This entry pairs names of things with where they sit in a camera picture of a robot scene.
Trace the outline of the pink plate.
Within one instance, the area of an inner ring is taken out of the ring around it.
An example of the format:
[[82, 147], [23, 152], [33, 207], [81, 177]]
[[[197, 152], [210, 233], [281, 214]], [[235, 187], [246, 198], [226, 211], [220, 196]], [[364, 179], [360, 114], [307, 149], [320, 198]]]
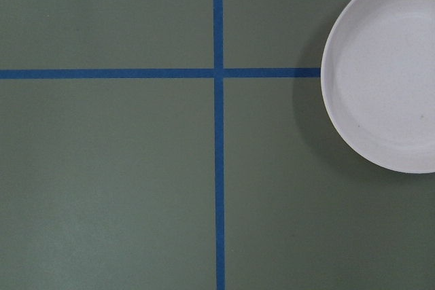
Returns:
[[321, 93], [363, 158], [434, 172], [434, 0], [351, 0], [324, 47]]

